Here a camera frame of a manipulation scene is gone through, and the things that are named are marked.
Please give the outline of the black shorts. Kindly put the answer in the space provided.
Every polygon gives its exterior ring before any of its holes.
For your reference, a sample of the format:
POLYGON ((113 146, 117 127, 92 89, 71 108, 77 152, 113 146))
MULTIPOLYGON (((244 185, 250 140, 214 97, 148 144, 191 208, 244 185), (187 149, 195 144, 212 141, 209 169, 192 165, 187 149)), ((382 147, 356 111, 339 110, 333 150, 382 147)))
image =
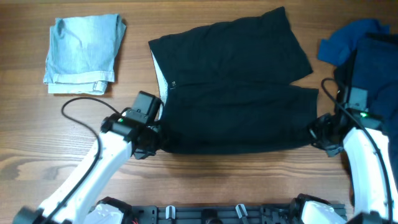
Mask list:
POLYGON ((318 90, 284 7, 151 40, 166 82, 163 150, 240 154, 310 144, 318 90))

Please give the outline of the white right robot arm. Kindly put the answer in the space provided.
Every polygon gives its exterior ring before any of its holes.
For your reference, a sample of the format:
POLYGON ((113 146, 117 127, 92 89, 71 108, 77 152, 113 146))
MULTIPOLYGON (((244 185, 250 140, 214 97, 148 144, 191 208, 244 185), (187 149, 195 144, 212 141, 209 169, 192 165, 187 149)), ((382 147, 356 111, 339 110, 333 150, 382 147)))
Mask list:
POLYGON ((389 160, 384 119, 367 108, 364 89, 343 87, 331 100, 335 114, 324 114, 308 128, 313 146, 349 162, 354 217, 350 223, 397 223, 397 185, 389 160))

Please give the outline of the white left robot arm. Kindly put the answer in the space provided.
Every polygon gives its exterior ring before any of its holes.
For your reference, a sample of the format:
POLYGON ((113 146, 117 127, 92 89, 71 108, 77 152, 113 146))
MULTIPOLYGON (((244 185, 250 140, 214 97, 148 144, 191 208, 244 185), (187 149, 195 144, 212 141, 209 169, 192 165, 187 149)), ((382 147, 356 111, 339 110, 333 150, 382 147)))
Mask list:
POLYGON ((96 141, 68 179, 36 210, 22 207, 14 223, 135 223, 129 204, 98 195, 131 157, 154 156, 161 147, 156 115, 160 98, 140 91, 133 105, 101 123, 96 141))

